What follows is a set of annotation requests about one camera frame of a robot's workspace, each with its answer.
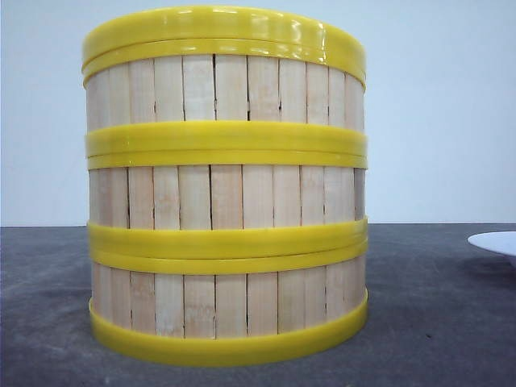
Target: cylindrical container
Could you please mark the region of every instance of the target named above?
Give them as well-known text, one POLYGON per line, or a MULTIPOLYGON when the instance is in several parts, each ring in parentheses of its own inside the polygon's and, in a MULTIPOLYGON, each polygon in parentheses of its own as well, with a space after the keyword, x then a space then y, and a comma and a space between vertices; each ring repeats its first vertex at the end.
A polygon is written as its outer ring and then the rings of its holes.
POLYGON ((83 46, 95 337, 169 364, 318 352, 365 323, 364 50, 271 10, 183 6, 83 46))

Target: gray table surface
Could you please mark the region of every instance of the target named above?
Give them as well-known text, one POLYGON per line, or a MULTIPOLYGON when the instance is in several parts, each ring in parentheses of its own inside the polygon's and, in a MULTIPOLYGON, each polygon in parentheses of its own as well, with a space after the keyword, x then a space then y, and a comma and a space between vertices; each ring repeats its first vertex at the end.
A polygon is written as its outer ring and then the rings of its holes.
POLYGON ((84 227, 2 229, 2 386, 515 386, 516 270, 468 245, 497 224, 373 224, 369 319, 346 343, 277 364, 182 368, 98 344, 84 227))

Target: yellow plastic band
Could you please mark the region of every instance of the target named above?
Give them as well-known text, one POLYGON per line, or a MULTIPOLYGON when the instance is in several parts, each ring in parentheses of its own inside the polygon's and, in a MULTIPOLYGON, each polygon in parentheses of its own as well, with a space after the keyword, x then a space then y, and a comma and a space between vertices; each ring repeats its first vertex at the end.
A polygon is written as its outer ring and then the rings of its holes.
POLYGON ((244 230, 140 230, 89 224, 92 260, 166 274, 263 273, 350 260, 367 251, 367 219, 244 230))
POLYGON ((367 299, 366 291, 350 313, 316 327, 238 339, 181 339, 131 331, 100 317, 91 300, 89 315, 94 337, 123 355, 173 365, 229 367, 293 359, 334 347, 364 326, 367 299))
POLYGON ((186 164, 367 168, 365 135, 309 123, 137 123, 91 131, 85 139, 89 169, 186 164))
POLYGON ((91 31, 82 52, 85 83, 131 60, 236 54, 328 65, 365 84, 364 49, 351 35, 318 20, 259 8, 179 6, 125 15, 91 31))

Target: bamboo steamer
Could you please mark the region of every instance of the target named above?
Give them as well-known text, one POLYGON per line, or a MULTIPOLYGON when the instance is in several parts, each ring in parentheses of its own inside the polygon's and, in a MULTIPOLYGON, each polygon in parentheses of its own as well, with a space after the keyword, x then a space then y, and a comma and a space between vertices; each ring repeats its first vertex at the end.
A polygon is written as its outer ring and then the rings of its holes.
POLYGON ((105 23, 83 54, 95 337, 219 366, 354 335, 367 303, 360 44, 302 16, 187 6, 105 23))

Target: white background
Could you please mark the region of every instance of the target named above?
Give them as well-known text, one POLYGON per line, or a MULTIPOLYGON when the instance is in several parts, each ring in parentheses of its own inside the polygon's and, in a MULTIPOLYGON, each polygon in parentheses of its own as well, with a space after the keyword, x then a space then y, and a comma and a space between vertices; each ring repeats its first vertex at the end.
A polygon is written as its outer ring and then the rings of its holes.
MULTIPOLYGON (((85 224, 81 41, 186 3, 2 1, 3 226, 85 224)), ((224 3, 321 19, 365 46, 371 222, 516 222, 516 2, 224 3)))

